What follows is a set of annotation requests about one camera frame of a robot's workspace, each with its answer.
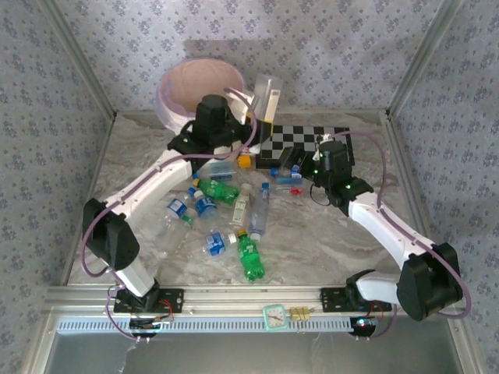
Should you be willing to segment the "clear bottle with blue cap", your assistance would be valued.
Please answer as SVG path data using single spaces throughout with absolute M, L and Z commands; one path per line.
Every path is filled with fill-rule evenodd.
M 269 206 L 270 184 L 265 182 L 255 195 L 249 219 L 249 236 L 255 242 L 259 242 L 265 234 Z

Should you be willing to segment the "blue label bottle white cap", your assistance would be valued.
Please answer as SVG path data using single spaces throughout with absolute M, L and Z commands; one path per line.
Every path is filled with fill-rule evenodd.
M 198 216 L 204 220 L 218 218 L 218 208 L 209 196 L 206 196 L 201 190 L 194 192 L 195 210 Z
M 219 231 L 210 233 L 195 241 L 194 249 L 202 251 L 210 256 L 219 256 L 231 248 L 235 248 L 237 238 L 233 233 L 221 233 Z

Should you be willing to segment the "green bottle with yellow cap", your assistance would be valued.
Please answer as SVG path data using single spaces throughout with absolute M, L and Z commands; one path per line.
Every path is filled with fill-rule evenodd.
M 232 205 L 239 196 L 239 190 L 236 187 L 212 179 L 195 178 L 193 186 L 200 189 L 205 196 L 228 205 Z
M 265 269 L 260 260 L 257 244 L 245 229 L 240 229 L 237 233 L 238 254 L 242 264 L 245 278 L 248 281 L 256 281 L 265 276 Z

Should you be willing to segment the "pink plastic bin liner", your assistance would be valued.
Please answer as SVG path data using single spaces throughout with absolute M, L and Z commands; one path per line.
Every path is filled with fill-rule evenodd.
M 246 88 L 246 81 L 235 66 L 215 58 L 185 60 L 161 77 L 154 112 L 166 129 L 178 133 L 195 117 L 196 107 L 204 96 L 224 96 L 225 88 Z

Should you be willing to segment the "black white chessboard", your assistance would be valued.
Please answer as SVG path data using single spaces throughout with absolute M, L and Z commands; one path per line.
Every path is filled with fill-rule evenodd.
M 281 152 L 288 147 L 297 147 L 306 152 L 314 153 L 318 136 L 325 133 L 337 134 L 345 131 L 349 131 L 349 128 L 274 125 L 272 136 L 260 145 L 260 154 L 255 157 L 256 168 L 277 168 Z

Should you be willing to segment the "clear flat plastic bottle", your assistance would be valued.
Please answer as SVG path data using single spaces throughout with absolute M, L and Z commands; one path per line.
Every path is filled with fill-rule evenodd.
M 201 178 L 209 178 L 218 182 L 231 181 L 235 174 L 235 163 L 230 161 L 207 163 L 200 169 Z

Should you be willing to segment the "small teal clock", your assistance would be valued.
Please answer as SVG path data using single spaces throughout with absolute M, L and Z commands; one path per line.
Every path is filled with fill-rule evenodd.
M 267 331 L 283 330 L 288 327 L 285 306 L 267 305 L 263 308 L 264 325 Z

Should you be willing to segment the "grey metal panel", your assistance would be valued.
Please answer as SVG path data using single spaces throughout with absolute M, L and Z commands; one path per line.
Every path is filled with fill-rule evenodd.
M 134 344 L 59 334 L 43 374 L 463 374 L 445 335 L 404 342 L 342 333 L 179 333 Z

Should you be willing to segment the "aluminium side rail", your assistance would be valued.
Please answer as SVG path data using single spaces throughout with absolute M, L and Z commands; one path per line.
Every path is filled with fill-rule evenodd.
M 98 175 L 100 174 L 101 165 L 104 160 L 104 155 L 108 147 L 108 142 L 111 137 L 111 132 L 114 127 L 116 117 L 117 117 L 117 112 L 114 112 L 108 123 L 108 127 L 104 135 L 104 139 L 102 141 L 99 154 L 97 156 L 97 161 L 92 172 L 92 179 L 90 180 L 87 194 L 83 198 L 83 203 L 86 203 L 86 201 L 88 201 L 94 196 L 94 190 L 97 184 Z M 71 246 L 69 247 L 69 251 L 67 252 L 67 256 L 65 258 L 64 268 L 58 283 L 59 286 L 66 286 L 69 282 L 69 278 L 74 264 L 75 255 L 78 252 L 78 248 L 82 238 L 82 225 L 83 225 L 83 208 L 81 208 L 80 210 L 79 220 L 77 221 L 75 231 L 73 232 L 74 234 L 73 240 L 71 242 Z
M 430 215 L 421 200 L 422 190 L 417 177 L 412 173 L 412 159 L 406 149 L 403 136 L 397 126 L 390 120 L 386 111 L 381 111 L 379 116 L 384 127 L 385 139 L 391 151 L 391 158 L 397 168 L 410 223 L 420 234 L 432 238 Z

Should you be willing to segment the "aluminium frame post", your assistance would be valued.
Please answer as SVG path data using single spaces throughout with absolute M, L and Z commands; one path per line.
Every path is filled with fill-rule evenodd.
M 62 11 L 55 0 L 36 1 L 66 53 L 70 57 L 76 71 L 80 74 L 81 79 L 95 99 L 102 114 L 106 119 L 112 121 L 115 118 L 115 111 L 111 105 L 111 101 L 108 99 L 103 86 L 94 73 L 90 62 L 83 52 L 83 49 L 80 47 L 69 23 L 65 20 Z
M 444 38 L 453 19 L 465 3 L 465 0 L 442 0 L 427 31 L 424 34 L 409 68 L 402 78 L 398 89 L 387 108 L 387 117 L 392 120 L 402 110 L 405 102 L 409 99 L 416 84 L 419 82 L 426 70 L 434 52 Z

